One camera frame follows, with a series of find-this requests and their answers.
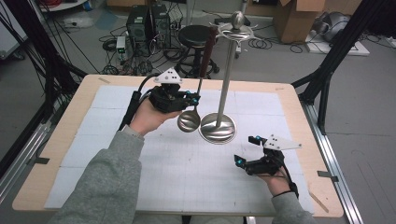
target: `silver disc base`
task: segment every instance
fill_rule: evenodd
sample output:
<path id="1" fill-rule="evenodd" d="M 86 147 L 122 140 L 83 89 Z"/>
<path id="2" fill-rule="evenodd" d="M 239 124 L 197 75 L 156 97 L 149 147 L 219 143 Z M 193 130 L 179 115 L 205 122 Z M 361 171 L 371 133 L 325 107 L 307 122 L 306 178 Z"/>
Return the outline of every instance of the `silver disc base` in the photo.
<path id="1" fill-rule="evenodd" d="M 235 122 L 227 115 L 222 115 L 220 126 L 216 126 L 218 113 L 204 116 L 201 120 L 199 134 L 209 143 L 227 144 L 236 136 Z"/>

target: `hand-mounted device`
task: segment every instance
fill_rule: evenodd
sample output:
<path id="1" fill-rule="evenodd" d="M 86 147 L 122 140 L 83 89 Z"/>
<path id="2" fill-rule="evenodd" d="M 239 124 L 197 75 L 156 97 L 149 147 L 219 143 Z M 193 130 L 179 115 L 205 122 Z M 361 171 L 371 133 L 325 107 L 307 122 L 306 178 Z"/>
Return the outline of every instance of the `hand-mounted device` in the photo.
<path id="1" fill-rule="evenodd" d="M 155 86 L 148 90 L 142 97 L 142 89 L 145 83 L 152 77 L 155 77 L 156 83 L 161 83 L 161 86 Z M 147 76 L 137 91 L 132 94 L 131 102 L 128 105 L 125 116 L 122 119 L 119 131 L 126 125 L 131 123 L 134 114 L 140 103 L 147 97 L 152 105 L 163 113 L 170 113 L 186 109 L 190 105 L 198 105 L 201 96 L 198 93 L 191 93 L 189 91 L 179 91 L 182 83 L 181 77 L 174 68 L 169 68 L 162 74 L 152 74 Z"/>
<path id="2" fill-rule="evenodd" d="M 264 153 L 264 156 L 256 161 L 247 161 L 240 156 L 233 155 L 235 165 L 244 169 L 248 175 L 275 175 L 283 166 L 286 171 L 286 173 L 283 175 L 289 182 L 290 190 L 293 191 L 298 198 L 299 193 L 297 185 L 291 181 L 289 170 L 284 162 L 285 156 L 281 150 L 298 148 L 301 147 L 301 144 L 274 136 L 273 134 L 268 139 L 262 138 L 260 136 L 250 136 L 248 141 L 249 143 L 255 144 L 257 146 L 262 145 L 262 152 Z"/>

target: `white grid paper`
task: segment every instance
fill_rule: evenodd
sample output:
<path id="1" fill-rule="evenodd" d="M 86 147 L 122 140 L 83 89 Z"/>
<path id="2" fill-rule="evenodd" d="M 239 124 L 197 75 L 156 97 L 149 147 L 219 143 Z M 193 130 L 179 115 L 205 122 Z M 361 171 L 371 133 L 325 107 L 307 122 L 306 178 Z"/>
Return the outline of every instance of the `white grid paper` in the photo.
<path id="1" fill-rule="evenodd" d="M 60 208 L 73 191 L 83 169 L 101 148 L 107 148 L 120 126 L 134 87 L 102 86 L 66 153 L 46 208 Z M 217 112 L 220 91 L 201 91 L 201 117 Z M 273 216 L 271 194 L 258 177 L 237 168 L 233 155 L 248 161 L 262 157 L 262 147 L 248 136 L 270 134 L 290 138 L 282 106 L 275 93 L 229 91 L 224 113 L 237 127 L 235 139 L 212 145 L 198 131 L 183 133 L 177 119 L 146 135 L 137 210 Z M 284 151 L 292 179 L 299 187 L 302 207 L 313 213 L 304 175 L 295 150 Z"/>

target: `floor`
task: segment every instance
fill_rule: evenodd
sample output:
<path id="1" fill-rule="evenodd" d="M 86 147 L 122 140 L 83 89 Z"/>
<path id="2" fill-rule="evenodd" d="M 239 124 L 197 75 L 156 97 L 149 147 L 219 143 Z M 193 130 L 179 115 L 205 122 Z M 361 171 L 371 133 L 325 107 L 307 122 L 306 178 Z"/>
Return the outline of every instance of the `floor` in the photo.
<path id="1" fill-rule="evenodd" d="M 94 25 L 77 29 L 70 36 L 96 69 L 101 71 L 106 65 L 106 52 L 98 38 L 124 25 L 126 17 L 125 14 L 114 15 L 102 7 L 89 12 L 89 15 Z M 195 11 L 192 23 L 208 25 L 215 18 L 214 15 Z M 258 28 L 271 24 L 268 18 L 251 17 L 250 20 Z M 273 27 L 258 30 L 256 34 L 275 37 Z M 65 34 L 61 34 L 61 37 L 73 64 L 96 74 Z M 361 43 L 370 51 L 370 55 L 347 56 L 332 78 L 326 130 L 363 222 L 394 223 L 396 51 L 381 46 L 387 46 L 384 39 L 379 40 L 381 45 L 369 40 Z M 314 72 L 326 55 L 309 53 L 304 46 L 300 47 L 297 49 L 274 44 L 269 49 L 254 49 L 248 43 L 243 43 L 242 54 L 234 61 L 232 80 L 291 83 L 304 77 Z M 228 44 L 220 40 L 213 50 L 212 59 L 221 68 L 217 75 L 212 76 L 214 79 L 224 77 L 227 48 Z M 156 67 L 163 62 L 164 58 L 153 65 Z M 157 69 L 165 70 L 173 65 L 168 62 Z M 29 60 L 0 61 L 0 158 L 3 158 L 41 106 L 43 98 L 43 91 Z M 51 212 L 22 213 L 11 207 L 29 169 L 27 166 L 0 204 L 1 223 L 45 223 L 52 216 Z M 271 218 L 257 219 L 259 224 L 270 222 Z M 319 218 L 318 223 L 347 223 L 347 219 Z"/>

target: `wooden table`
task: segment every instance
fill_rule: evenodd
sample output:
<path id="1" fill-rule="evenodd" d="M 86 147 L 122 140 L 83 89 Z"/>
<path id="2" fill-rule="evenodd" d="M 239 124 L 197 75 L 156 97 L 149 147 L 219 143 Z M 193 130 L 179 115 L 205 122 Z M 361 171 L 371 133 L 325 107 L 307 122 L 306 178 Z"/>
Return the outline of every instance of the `wooden table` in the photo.
<path id="1" fill-rule="evenodd" d="M 143 77 L 116 77 L 104 75 L 86 76 L 53 132 L 41 157 L 50 158 L 48 164 L 36 164 L 26 178 L 12 204 L 19 211 L 46 211 L 44 204 L 65 153 L 70 148 L 78 127 L 84 119 L 97 90 L 102 85 L 139 86 Z M 182 88 L 196 88 L 197 79 L 183 79 Z M 221 80 L 205 80 L 203 90 L 220 90 Z M 315 208 L 315 217 L 340 217 L 344 214 L 342 205 L 330 178 L 318 176 L 317 171 L 327 171 L 316 140 L 305 118 L 295 89 L 290 84 L 231 81 L 230 91 L 261 91 L 278 94 L 291 137 L 302 143 L 297 150 L 304 171 L 308 189 Z"/>

